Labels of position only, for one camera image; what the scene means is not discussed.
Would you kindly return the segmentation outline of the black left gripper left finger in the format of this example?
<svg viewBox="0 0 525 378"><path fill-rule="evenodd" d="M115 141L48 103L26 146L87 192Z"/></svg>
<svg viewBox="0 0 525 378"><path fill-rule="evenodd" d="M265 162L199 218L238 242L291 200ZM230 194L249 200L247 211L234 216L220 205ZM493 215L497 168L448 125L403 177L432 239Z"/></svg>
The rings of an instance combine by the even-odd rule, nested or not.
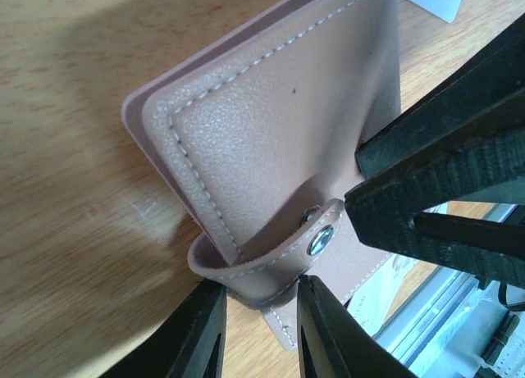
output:
<svg viewBox="0 0 525 378"><path fill-rule="evenodd" d="M226 287L199 283L150 337L103 376L221 377L226 306Z"/></svg>

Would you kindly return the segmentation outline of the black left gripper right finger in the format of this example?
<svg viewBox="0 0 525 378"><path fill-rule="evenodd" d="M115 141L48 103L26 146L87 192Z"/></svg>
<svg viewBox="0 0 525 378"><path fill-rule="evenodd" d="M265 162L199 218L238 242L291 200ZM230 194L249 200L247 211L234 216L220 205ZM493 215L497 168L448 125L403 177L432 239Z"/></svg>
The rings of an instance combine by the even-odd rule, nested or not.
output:
<svg viewBox="0 0 525 378"><path fill-rule="evenodd" d="M317 276L301 275L297 333L302 377L413 377L356 322Z"/></svg>

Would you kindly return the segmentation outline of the pink leather card holder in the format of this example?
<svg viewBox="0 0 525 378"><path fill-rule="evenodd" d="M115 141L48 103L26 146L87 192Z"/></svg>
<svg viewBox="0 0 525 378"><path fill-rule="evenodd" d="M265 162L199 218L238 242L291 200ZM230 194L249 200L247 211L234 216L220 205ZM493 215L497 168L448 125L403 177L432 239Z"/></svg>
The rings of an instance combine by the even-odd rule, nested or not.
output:
<svg viewBox="0 0 525 378"><path fill-rule="evenodd" d="M341 303L389 256L344 196L400 113L397 0L282 0L132 93L131 136L199 224L188 264L298 345L296 284Z"/></svg>

